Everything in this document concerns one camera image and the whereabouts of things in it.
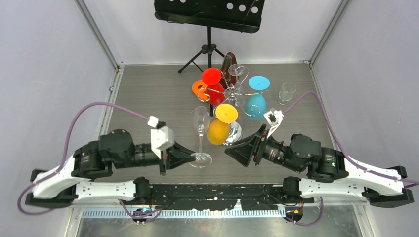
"wine glass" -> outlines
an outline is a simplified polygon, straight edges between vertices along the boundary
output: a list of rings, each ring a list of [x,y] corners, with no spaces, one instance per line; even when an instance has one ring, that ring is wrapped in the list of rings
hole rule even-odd
[[[215,145],[230,146],[242,136],[242,128],[236,122],[239,113],[230,104],[221,104],[215,108],[214,115],[217,118],[211,123],[207,132],[209,142]]]
[[[204,106],[196,107],[193,113],[194,128],[199,135],[199,152],[191,154],[191,156],[195,157],[195,161],[190,162],[189,164],[193,167],[203,168],[212,163],[212,157],[209,154],[202,152],[203,137],[210,126],[210,114]]]
[[[241,76],[246,70],[247,67],[241,64],[233,64],[228,68],[228,73],[232,76]]]

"cable connector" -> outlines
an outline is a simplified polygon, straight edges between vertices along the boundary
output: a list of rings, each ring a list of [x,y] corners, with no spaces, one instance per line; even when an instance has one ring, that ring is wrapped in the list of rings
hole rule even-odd
[[[154,117],[154,116],[150,116],[150,118],[148,119],[147,124],[150,127],[154,127],[155,128],[155,127],[157,127],[157,124],[159,124],[159,119],[156,118],[156,117]]]
[[[159,129],[151,129],[151,150],[160,159],[162,158],[162,151],[169,149],[175,144],[174,132],[167,126]]]

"champagne flute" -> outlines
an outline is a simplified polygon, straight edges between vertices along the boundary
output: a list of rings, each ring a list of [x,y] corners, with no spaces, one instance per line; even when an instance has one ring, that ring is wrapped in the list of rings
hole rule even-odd
[[[202,142],[205,132],[208,130],[210,125],[210,114],[204,106],[198,106],[193,111],[193,124],[199,136],[199,151],[191,154],[195,157],[195,161],[190,162],[189,164],[193,167],[203,168],[212,163],[212,157],[202,152]]]

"white wall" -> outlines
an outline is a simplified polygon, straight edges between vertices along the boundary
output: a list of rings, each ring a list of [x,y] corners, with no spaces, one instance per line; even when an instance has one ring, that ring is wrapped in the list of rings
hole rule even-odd
[[[65,210],[24,216],[16,200],[34,168],[59,164],[71,119],[106,100],[114,70],[74,1],[1,2],[0,236],[59,237]],[[97,138],[101,114],[82,115],[70,153]]]
[[[124,64],[186,63],[207,42],[205,27],[157,20],[153,0],[85,1]],[[239,62],[310,59],[339,3],[267,0],[258,32],[213,29],[212,42],[224,53],[235,53]],[[222,60],[219,55],[213,58],[215,62]],[[196,62],[206,60],[201,56]]]
[[[352,1],[314,65],[349,154],[419,179],[419,1]],[[416,203],[372,208],[379,237],[418,235]]]

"white bracket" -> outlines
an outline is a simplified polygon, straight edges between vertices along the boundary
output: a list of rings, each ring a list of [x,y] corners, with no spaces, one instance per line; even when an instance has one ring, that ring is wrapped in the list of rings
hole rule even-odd
[[[64,189],[69,188],[78,182],[88,181],[89,179],[71,176],[71,172],[74,170],[74,161],[75,159],[73,156],[68,158],[60,172],[40,184],[37,184],[37,181],[49,174],[55,173],[58,166],[48,172],[38,174],[33,181],[35,184],[35,187],[32,189],[34,198],[51,199],[56,197]]]
[[[398,180],[392,180],[384,177],[377,176],[370,172],[358,169],[356,166],[351,164],[345,159],[345,169],[349,172],[349,176],[344,178],[347,182],[357,183],[359,185],[371,188],[381,195],[394,196],[402,194],[402,188],[404,187],[403,182],[400,181],[402,178],[397,170],[394,169],[382,169],[369,164],[365,164],[353,159],[357,164],[367,168],[367,170],[374,170],[378,173],[385,174],[388,176],[397,177]]]
[[[159,124],[159,119],[154,117],[154,116],[150,116],[148,118],[148,122],[147,125],[149,125],[150,127],[157,127],[157,124]]]
[[[281,125],[284,115],[282,114],[282,111],[274,110],[272,108],[270,111],[264,113],[263,116],[270,126],[269,132],[266,136],[266,138],[269,138],[279,125]]]
[[[174,145],[174,132],[167,126],[159,129],[151,129],[151,150],[160,159],[162,158],[162,151]]]
[[[302,198],[315,197],[343,197],[357,200],[366,200],[362,196],[364,186],[356,183],[348,183],[345,179],[336,180],[333,183],[320,183],[312,179],[301,179],[299,189]]]
[[[132,180],[121,183],[80,182],[76,185],[78,198],[74,202],[103,199],[130,201],[134,199],[135,192],[136,187]]]

